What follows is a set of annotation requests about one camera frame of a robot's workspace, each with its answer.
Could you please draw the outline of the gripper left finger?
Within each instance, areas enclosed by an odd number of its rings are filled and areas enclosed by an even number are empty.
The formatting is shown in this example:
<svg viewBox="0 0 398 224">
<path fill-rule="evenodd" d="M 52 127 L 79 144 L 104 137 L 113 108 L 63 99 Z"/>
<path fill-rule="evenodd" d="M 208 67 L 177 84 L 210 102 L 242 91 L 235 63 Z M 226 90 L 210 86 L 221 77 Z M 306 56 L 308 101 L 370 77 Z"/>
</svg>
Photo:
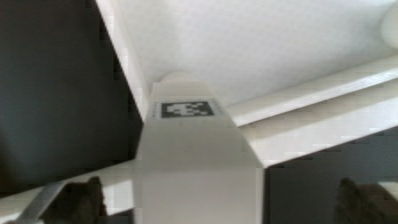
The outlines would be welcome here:
<svg viewBox="0 0 398 224">
<path fill-rule="evenodd" d="M 95 176 L 86 182 L 57 182 L 45 186 L 17 224 L 104 224 L 107 216 L 104 185 Z"/>
</svg>

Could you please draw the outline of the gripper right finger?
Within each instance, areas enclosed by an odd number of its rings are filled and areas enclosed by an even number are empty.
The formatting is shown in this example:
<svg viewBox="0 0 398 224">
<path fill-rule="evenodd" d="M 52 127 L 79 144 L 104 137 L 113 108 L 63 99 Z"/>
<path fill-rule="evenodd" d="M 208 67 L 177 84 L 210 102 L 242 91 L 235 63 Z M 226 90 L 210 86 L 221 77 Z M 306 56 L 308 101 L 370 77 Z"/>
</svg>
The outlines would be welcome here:
<svg viewBox="0 0 398 224">
<path fill-rule="evenodd" d="M 344 178 L 338 187 L 335 224 L 398 224 L 398 199 L 379 183 Z"/>
</svg>

